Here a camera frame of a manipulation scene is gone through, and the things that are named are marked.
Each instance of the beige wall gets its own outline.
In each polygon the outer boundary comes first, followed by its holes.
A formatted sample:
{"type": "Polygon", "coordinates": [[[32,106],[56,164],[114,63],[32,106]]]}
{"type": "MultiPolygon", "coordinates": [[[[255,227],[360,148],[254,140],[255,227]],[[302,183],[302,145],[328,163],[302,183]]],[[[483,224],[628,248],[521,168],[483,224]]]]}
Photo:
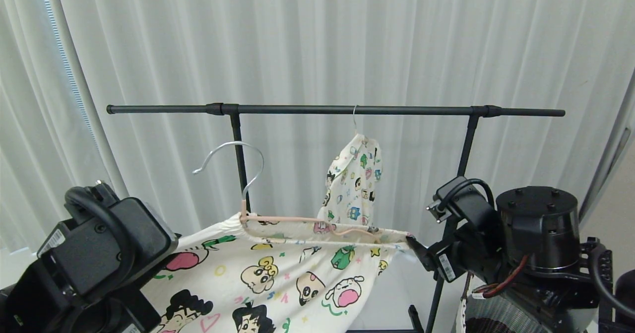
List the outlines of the beige wall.
{"type": "Polygon", "coordinates": [[[583,221],[581,240],[595,236],[613,250],[613,277],[635,269],[635,145],[616,163],[599,200],[583,221]]]}

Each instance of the curtain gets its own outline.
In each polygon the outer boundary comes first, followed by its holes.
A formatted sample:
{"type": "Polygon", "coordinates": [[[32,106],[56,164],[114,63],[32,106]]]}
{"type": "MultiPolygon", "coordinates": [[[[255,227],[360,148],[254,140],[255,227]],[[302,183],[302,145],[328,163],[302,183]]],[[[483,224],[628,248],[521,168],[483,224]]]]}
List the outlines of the curtain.
{"type": "Polygon", "coordinates": [[[43,0],[0,0],[0,249],[37,250],[64,193],[108,180],[43,0]]]}
{"type": "MultiPolygon", "coordinates": [[[[215,156],[204,173],[191,174],[210,150],[232,140],[229,119],[109,115],[107,105],[565,109],[564,118],[481,120],[467,176],[490,183],[495,194],[547,185],[580,202],[606,148],[615,147],[617,118],[629,118],[619,115],[629,103],[625,93],[635,68],[635,3],[629,0],[51,0],[51,5],[64,48],[76,60],[73,73],[85,80],[83,99],[95,109],[89,120],[96,125],[109,178],[117,190],[152,204],[182,234],[240,208],[233,150],[215,156]]],[[[243,139],[266,158],[250,193],[252,210],[315,216],[326,169],[353,136],[353,118],[245,115],[241,121],[243,139]]],[[[467,118],[357,116],[356,122],[383,149],[377,224],[411,231],[424,243],[437,241],[442,228],[424,208],[456,174],[467,118]]],[[[251,176],[259,158],[249,148],[245,156],[251,176]]],[[[431,280],[404,281],[417,289],[429,286],[411,297],[418,307],[429,306],[431,280]]],[[[454,295],[444,296],[440,311],[456,305],[460,287],[449,288],[454,295]]],[[[439,331],[449,326],[451,317],[438,320],[439,331]]]]}

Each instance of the black cylindrical motor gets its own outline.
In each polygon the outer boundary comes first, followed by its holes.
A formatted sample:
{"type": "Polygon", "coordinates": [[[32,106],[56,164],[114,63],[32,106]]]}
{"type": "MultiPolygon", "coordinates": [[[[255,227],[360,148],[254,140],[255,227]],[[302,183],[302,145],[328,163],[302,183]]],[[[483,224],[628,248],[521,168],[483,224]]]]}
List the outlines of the black cylindrical motor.
{"type": "Polygon", "coordinates": [[[544,273],[578,263],[578,201],[573,195],[530,186],[502,193],[496,204],[511,265],[518,265],[526,254],[531,254],[527,268],[544,273]]]}

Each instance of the hanger hook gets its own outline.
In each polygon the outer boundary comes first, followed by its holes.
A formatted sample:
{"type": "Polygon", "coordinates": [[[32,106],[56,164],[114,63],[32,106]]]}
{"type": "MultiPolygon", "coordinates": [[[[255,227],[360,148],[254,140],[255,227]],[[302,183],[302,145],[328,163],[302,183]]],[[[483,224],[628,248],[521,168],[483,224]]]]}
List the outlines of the hanger hook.
{"type": "Polygon", "coordinates": [[[355,132],[357,132],[357,121],[355,120],[355,110],[357,109],[358,105],[355,105],[355,107],[353,107],[353,124],[355,125],[355,132]]]}
{"type": "Polygon", "coordinates": [[[200,166],[200,168],[198,168],[197,170],[194,170],[194,171],[192,172],[192,174],[196,175],[196,174],[198,174],[198,173],[202,172],[202,171],[205,169],[205,167],[207,166],[207,163],[209,162],[209,160],[211,159],[211,157],[212,157],[212,156],[213,156],[216,152],[218,152],[218,151],[219,151],[219,150],[221,150],[222,148],[227,147],[227,146],[229,146],[229,145],[242,145],[242,146],[245,146],[245,147],[253,148],[253,149],[255,149],[256,151],[258,151],[258,154],[260,154],[260,158],[261,158],[261,160],[262,160],[262,165],[260,166],[260,170],[258,170],[258,173],[256,173],[256,176],[255,176],[253,179],[251,179],[251,181],[249,181],[249,182],[247,183],[247,185],[245,186],[245,188],[243,189],[243,200],[247,200],[247,192],[249,191],[249,187],[251,187],[251,186],[252,186],[252,183],[254,183],[254,181],[256,181],[256,179],[258,178],[258,176],[259,176],[259,175],[262,173],[262,171],[265,169],[265,156],[264,156],[264,155],[263,155],[263,153],[260,151],[260,149],[258,149],[258,147],[254,146],[254,145],[251,145],[251,144],[249,144],[249,143],[247,143],[247,142],[244,142],[244,141],[229,141],[229,142],[227,142],[227,143],[223,143],[222,145],[220,145],[220,146],[218,146],[218,147],[214,148],[214,149],[213,149],[213,151],[212,151],[212,152],[210,152],[210,153],[207,155],[207,157],[205,157],[205,161],[202,163],[202,165],[200,166]]]}

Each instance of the green squiggle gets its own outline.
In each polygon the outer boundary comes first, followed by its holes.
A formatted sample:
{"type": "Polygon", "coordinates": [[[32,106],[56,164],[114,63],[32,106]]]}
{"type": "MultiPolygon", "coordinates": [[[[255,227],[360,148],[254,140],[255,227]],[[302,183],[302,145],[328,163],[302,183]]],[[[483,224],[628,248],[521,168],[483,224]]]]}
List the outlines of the green squiggle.
{"type": "Polygon", "coordinates": [[[341,316],[343,312],[340,313],[335,313],[333,312],[333,310],[331,309],[331,304],[324,304],[324,301],[321,302],[322,303],[322,307],[328,307],[328,310],[331,311],[331,314],[334,316],[341,316]]]}

